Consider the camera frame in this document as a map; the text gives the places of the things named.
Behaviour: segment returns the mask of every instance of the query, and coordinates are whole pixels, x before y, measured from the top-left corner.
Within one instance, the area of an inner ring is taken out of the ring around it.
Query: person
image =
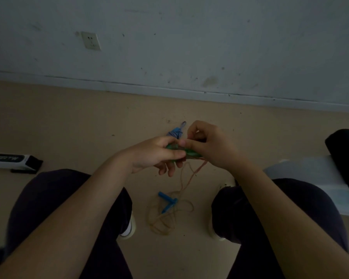
[[[123,185],[151,166],[173,176],[171,160],[181,167],[185,151],[168,150],[169,143],[200,153],[237,181],[212,203],[213,233],[241,243],[228,278],[349,278],[346,231],[330,198],[309,183],[270,180],[204,121],[189,127],[187,139],[156,137],[122,150],[91,176],[40,173],[11,212],[0,278],[131,278],[116,243],[132,228]]]

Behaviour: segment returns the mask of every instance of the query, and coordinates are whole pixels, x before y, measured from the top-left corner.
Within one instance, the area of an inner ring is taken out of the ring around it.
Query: green object
[[[191,149],[186,149],[184,147],[181,147],[177,144],[169,144],[166,149],[170,149],[170,150],[183,150],[186,152],[186,158],[202,158],[203,156],[198,154],[197,152],[191,150]]]

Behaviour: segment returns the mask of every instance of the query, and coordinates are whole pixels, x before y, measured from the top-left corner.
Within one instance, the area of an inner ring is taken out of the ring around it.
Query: baseboard
[[[299,108],[306,110],[321,110],[328,112],[349,113],[349,105],[325,103],[307,100],[294,100],[284,98],[248,96],[241,94],[227,94],[216,92],[191,91],[183,89],[171,89],[162,87],[151,87],[136,84],[126,84],[107,81],[96,81],[86,79],[64,78],[46,75],[35,75],[26,73],[14,73],[0,71],[0,80],[17,83],[42,84],[59,87],[102,90],[119,93],[140,94],[148,96],[161,96],[169,98],[181,98],[189,100],[212,101],[220,103],[251,104],[257,106]]]

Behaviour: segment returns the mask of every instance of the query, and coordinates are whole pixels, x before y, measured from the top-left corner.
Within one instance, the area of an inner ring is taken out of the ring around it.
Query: electrical outlet
[[[90,32],[81,32],[85,48],[101,51],[100,43],[98,42],[97,34]]]

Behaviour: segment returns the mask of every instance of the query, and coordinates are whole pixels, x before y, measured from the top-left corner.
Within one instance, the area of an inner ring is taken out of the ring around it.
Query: person's left hand
[[[177,167],[181,168],[186,156],[185,151],[166,149],[172,143],[178,143],[178,140],[172,136],[155,137],[122,150],[121,154],[132,161],[132,173],[155,166],[159,169],[159,175],[163,175],[168,167],[168,176],[172,177],[176,170],[172,160],[176,160]]]

